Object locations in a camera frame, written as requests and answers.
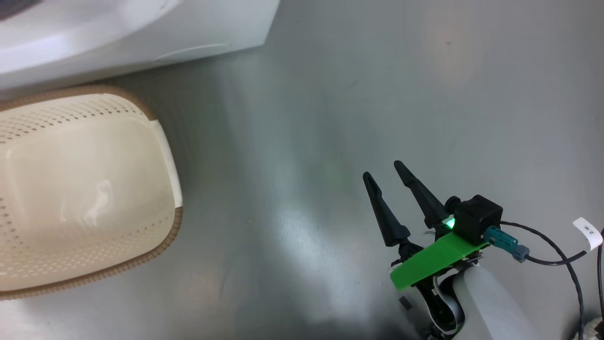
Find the label tag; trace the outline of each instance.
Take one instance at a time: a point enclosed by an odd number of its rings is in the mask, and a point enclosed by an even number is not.
[[[579,217],[575,222],[573,222],[573,225],[578,230],[581,230],[583,235],[585,235],[587,242],[590,243],[587,252],[594,250],[602,244],[602,235],[600,235],[600,232],[583,217]]]

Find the beige plastic basket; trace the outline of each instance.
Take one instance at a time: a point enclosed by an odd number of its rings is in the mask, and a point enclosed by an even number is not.
[[[145,263],[181,219],[164,132],[130,94],[90,86],[0,103],[0,299]]]

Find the white appliance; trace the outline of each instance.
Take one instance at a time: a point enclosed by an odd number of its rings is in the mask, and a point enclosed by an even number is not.
[[[0,17],[0,100],[262,45],[279,5],[279,0],[7,2],[37,3]]]

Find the green led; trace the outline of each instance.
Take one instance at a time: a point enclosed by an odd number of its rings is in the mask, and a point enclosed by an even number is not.
[[[453,229],[453,227],[455,226],[455,218],[448,220],[446,225],[449,229]]]

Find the cable connector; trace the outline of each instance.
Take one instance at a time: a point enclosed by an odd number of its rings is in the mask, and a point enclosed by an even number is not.
[[[514,259],[520,263],[526,261],[530,249],[518,244],[518,240],[505,233],[503,230],[490,226],[484,233],[484,240],[493,246],[503,249],[512,254]]]

